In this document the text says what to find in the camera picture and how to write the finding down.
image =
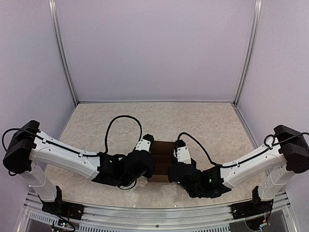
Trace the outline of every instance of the brown box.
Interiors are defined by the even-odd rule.
[[[172,165],[174,156],[174,142],[154,141],[151,154],[155,158],[154,175],[149,182],[169,182],[168,169]]]

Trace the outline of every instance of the beige marbled surface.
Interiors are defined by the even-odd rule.
[[[185,131],[196,137],[218,163],[239,158],[252,150],[250,141],[230,104],[223,103],[105,103],[79,104],[61,141],[88,151],[104,151],[104,135],[117,115],[132,115],[143,126],[143,134],[156,140],[175,141]],[[135,146],[139,127],[131,119],[114,122],[109,135],[109,153],[127,154]],[[183,137],[197,167],[211,167],[206,155],[190,138]],[[122,191],[93,183],[84,177],[48,165],[46,175],[62,189],[65,200],[108,206],[174,208],[229,203],[249,199],[264,174],[257,175],[216,199],[192,199],[173,183],[148,183],[141,177],[135,188]]]

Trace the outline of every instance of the wall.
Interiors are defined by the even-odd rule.
[[[259,144],[279,124],[309,131],[308,15],[306,0],[263,0],[239,105]],[[296,175],[286,191],[301,231],[308,231],[309,172]]]
[[[254,0],[57,1],[80,101],[230,101]]]
[[[1,1],[0,34],[0,134],[35,119],[43,131],[57,138],[74,107],[56,49],[48,1]],[[0,157],[4,157],[2,148]],[[21,177],[9,176],[2,161],[0,183],[0,231],[12,232],[28,187]]]

